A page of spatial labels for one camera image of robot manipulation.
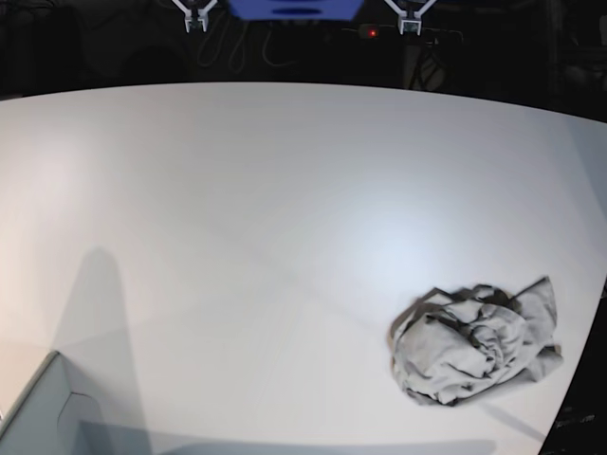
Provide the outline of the black power strip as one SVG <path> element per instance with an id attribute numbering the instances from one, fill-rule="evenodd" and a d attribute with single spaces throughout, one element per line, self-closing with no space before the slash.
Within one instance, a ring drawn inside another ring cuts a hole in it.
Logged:
<path id="1" fill-rule="evenodd" d="M 423 27 L 421 32 L 404 30 L 400 32 L 397 26 L 379 24 L 360 24 L 357 26 L 342 27 L 342 32 L 354 33 L 361 40 L 387 40 L 398 39 L 408 44 L 441 45 L 447 43 L 463 44 L 465 35 L 458 30 L 436 27 Z"/>

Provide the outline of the blue overhead mount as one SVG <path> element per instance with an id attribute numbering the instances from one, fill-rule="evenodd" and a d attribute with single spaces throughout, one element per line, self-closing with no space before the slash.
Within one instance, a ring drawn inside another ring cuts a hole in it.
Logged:
<path id="1" fill-rule="evenodd" d="M 230 0 L 231 12 L 247 21 L 351 21 L 363 0 Z"/>

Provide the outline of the grey t-shirt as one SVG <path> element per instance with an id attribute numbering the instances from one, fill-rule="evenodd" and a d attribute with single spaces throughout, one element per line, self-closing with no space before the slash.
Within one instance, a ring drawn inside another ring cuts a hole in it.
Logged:
<path id="1" fill-rule="evenodd" d="M 418 404 L 443 407 L 540 382 L 563 362 L 557 322 L 547 277 L 514 294 L 434 288 L 390 328 L 393 378 Z"/>

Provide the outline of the black labelled device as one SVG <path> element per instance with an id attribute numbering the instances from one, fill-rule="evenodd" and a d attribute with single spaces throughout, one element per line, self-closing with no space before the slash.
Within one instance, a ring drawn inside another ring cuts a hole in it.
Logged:
<path id="1" fill-rule="evenodd" d="M 606 399 L 590 384 L 571 383 L 540 454 L 606 455 Z"/>

